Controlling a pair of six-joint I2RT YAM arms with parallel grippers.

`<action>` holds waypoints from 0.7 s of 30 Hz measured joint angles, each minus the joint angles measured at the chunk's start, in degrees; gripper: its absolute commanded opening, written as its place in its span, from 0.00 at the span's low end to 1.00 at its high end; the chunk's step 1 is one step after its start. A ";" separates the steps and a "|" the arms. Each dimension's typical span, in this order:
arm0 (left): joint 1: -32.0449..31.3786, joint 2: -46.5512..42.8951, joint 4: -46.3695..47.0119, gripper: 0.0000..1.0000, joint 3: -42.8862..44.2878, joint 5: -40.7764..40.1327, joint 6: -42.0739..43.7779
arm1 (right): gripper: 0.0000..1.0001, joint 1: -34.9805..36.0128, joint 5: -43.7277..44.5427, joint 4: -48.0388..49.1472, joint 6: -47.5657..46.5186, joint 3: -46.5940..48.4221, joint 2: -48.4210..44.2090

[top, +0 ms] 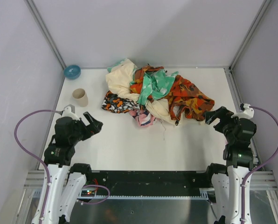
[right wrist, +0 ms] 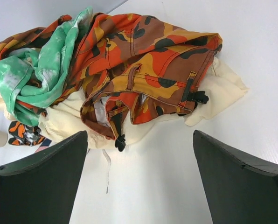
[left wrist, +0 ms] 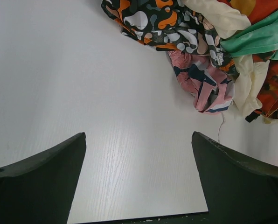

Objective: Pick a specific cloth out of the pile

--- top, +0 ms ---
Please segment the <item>red orange camouflage cloth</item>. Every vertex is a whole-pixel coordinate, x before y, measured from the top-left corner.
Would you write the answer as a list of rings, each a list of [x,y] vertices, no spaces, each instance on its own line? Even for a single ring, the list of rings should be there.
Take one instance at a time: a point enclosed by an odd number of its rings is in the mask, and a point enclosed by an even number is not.
[[[178,74],[167,96],[153,102],[148,101],[144,106],[156,118],[177,126],[182,117],[203,121],[204,113],[209,112],[214,105],[213,99]]]

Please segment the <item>black orange white patterned cloth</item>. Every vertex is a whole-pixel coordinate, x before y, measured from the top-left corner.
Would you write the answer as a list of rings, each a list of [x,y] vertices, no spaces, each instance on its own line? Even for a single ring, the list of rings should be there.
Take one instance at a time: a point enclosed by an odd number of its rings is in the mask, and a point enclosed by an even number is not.
[[[127,113],[133,110],[143,110],[144,106],[127,98],[120,98],[117,94],[108,91],[103,99],[101,108],[112,113]]]

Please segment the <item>cream cloth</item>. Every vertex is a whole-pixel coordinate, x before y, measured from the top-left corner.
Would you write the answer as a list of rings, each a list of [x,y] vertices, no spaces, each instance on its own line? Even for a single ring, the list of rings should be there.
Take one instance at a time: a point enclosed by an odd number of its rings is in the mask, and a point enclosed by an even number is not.
[[[143,105],[156,118],[178,125],[182,116],[203,121],[215,102],[194,83],[176,71],[167,74],[164,67],[142,68],[125,59],[108,68],[109,90],[121,98]]]

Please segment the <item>pink navy patterned cloth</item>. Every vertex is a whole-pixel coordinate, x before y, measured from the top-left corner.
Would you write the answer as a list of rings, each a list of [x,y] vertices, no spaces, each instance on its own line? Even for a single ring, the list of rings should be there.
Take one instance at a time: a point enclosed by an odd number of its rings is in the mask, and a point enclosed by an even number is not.
[[[157,118],[153,116],[148,110],[132,110],[129,114],[135,119],[140,127],[149,127],[156,123]]]

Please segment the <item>teal white cloth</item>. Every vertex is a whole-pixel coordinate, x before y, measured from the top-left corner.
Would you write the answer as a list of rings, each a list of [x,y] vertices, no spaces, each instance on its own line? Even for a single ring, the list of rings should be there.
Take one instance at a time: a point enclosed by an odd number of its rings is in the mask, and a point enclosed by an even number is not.
[[[149,64],[138,68],[127,58],[108,67],[107,71],[109,90],[120,98],[127,98],[140,105],[167,96],[179,74],[177,71],[168,74],[164,67]]]

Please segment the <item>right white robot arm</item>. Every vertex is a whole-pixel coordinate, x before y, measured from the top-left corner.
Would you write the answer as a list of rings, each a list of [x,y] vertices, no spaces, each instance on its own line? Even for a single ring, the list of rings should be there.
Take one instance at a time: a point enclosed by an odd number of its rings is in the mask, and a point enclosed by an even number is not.
[[[207,167],[209,181],[214,187],[218,206],[217,224],[250,224],[250,181],[254,155],[250,147],[257,126],[251,121],[254,110],[250,104],[241,104],[233,113],[226,107],[205,113],[205,123],[219,122],[214,129],[226,138],[223,151],[225,165],[211,163]]]

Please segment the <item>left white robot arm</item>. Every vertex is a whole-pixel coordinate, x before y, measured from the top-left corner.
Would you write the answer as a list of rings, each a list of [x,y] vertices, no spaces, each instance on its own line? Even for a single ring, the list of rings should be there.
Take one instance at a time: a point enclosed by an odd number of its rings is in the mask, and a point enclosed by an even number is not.
[[[71,164],[77,143],[99,133],[103,123],[88,112],[84,124],[74,113],[63,112],[56,120],[55,133],[44,152],[45,175],[41,197],[32,223],[67,224],[82,187],[92,177],[89,164]]]

